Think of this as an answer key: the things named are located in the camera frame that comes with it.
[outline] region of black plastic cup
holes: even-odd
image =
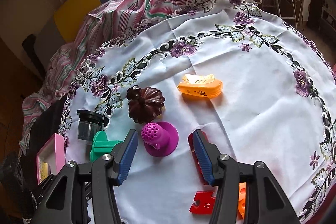
[[[103,116],[84,109],[77,110],[77,115],[79,115],[77,138],[92,142],[93,137],[101,130]]]

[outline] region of striped fabric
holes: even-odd
[[[29,146],[33,123],[60,94],[69,91],[76,69],[89,54],[103,42],[123,35],[134,24],[144,19],[158,23],[186,3],[187,0],[110,0],[88,13],[75,41],[61,46],[52,57],[41,89],[22,104],[25,121],[19,144],[23,153]]]

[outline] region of purple silicone toy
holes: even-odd
[[[147,123],[141,130],[141,137],[147,152],[154,157],[168,156],[179,142],[179,134],[169,122]]]

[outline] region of cardboard box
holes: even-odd
[[[50,166],[50,173],[57,175],[65,165],[64,138],[59,134],[54,134],[43,145],[36,155],[37,183],[42,182],[40,168],[43,162]]]

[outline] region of red puzzle piece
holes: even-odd
[[[195,194],[193,205],[191,205],[189,211],[196,215],[210,215],[212,214],[213,206],[215,204],[216,197],[212,196],[213,191],[199,191]]]

